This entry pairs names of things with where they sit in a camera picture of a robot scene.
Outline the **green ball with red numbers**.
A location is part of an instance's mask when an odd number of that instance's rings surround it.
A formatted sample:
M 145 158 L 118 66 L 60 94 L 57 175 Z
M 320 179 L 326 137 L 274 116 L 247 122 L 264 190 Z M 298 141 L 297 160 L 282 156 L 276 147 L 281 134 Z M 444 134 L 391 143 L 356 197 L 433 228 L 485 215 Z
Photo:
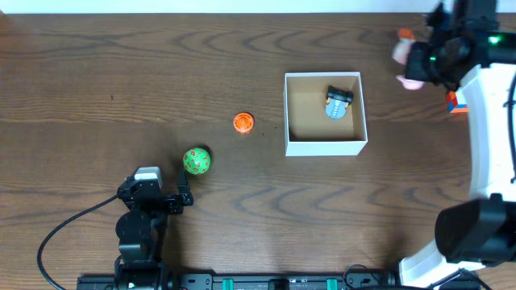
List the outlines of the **green ball with red numbers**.
M 192 175 L 206 173 L 211 166 L 210 154 L 206 149 L 194 147 L 183 155 L 183 167 Z

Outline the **pink and white duck figure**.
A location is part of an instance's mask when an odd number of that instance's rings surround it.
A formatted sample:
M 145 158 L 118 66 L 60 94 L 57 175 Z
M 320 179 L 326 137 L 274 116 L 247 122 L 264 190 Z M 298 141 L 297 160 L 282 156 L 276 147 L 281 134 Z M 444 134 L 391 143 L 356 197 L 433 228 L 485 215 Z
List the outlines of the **pink and white duck figure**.
M 400 28 L 397 32 L 397 37 L 398 43 L 393 49 L 392 58 L 399 64 L 407 66 L 410 49 L 415 42 L 414 34 L 411 29 Z M 397 75 L 396 78 L 408 90 L 418 90 L 424 85 L 422 81 L 406 79 L 403 75 Z

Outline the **multicoloured puzzle cube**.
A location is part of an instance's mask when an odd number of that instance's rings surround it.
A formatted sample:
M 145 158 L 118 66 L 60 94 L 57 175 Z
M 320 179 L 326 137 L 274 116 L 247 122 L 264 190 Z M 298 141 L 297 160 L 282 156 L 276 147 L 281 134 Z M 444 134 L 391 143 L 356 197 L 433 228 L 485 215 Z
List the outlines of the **multicoloured puzzle cube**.
M 461 92 L 449 92 L 446 96 L 447 110 L 451 114 L 467 113 L 468 106 Z

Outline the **orange round plastic toy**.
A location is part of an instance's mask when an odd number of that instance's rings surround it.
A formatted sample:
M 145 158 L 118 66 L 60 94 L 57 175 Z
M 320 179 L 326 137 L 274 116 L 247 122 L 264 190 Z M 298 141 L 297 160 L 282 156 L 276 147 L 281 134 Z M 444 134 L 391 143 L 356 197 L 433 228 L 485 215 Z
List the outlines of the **orange round plastic toy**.
M 248 134 L 254 127 L 254 118 L 247 112 L 238 113 L 233 118 L 233 126 L 240 134 Z

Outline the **grey and yellow toy truck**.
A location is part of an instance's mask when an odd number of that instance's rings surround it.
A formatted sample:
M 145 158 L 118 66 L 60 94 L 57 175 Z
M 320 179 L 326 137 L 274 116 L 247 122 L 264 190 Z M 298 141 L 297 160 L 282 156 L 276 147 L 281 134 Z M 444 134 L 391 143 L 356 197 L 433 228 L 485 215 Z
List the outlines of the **grey and yellow toy truck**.
M 347 107 L 352 104 L 354 93 L 352 91 L 337 89 L 329 86 L 326 93 L 326 114 L 331 119 L 341 119 L 347 112 Z

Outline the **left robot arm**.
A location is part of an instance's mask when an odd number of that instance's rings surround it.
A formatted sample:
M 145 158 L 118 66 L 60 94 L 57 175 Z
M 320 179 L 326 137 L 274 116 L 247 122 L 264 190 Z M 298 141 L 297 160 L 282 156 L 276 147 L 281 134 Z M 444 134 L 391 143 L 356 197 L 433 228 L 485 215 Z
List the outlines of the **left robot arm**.
M 161 192 L 162 175 L 158 167 L 140 167 L 117 190 L 128 208 L 116 223 L 120 263 L 115 267 L 114 288 L 177 289 L 179 283 L 162 261 L 162 246 L 170 215 L 183 213 L 194 203 L 187 172 L 179 171 L 177 193 Z

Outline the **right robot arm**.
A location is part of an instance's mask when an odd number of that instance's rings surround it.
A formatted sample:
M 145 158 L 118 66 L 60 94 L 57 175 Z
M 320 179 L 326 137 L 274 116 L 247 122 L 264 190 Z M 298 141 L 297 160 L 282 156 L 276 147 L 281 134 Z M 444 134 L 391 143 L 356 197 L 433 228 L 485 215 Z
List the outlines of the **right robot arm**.
M 515 261 L 515 35 L 435 30 L 426 42 L 398 32 L 393 58 L 407 89 L 446 85 L 468 109 L 469 200 L 441 211 L 435 238 L 399 263 L 404 287 L 435 288 L 466 271 Z

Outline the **white cardboard box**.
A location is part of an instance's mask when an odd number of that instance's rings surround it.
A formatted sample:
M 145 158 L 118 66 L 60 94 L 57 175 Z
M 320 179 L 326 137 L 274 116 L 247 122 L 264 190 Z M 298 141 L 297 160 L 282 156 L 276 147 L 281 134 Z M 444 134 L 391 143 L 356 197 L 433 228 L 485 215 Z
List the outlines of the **white cardboard box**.
M 341 119 L 326 114 L 329 86 L 352 91 Z M 359 72 L 288 72 L 284 77 L 285 154 L 287 156 L 359 155 L 368 142 Z

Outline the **black mounting rail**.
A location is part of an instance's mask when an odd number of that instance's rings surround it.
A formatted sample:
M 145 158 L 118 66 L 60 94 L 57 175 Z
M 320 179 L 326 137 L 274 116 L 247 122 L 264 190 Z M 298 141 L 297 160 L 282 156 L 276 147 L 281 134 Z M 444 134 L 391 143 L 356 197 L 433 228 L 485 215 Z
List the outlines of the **black mounting rail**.
M 171 276 L 165 285 L 144 278 L 87 276 L 77 279 L 77 289 L 180 289 L 180 290 L 348 290 L 403 289 L 393 275 L 349 272 L 346 275 L 210 275 L 188 274 Z

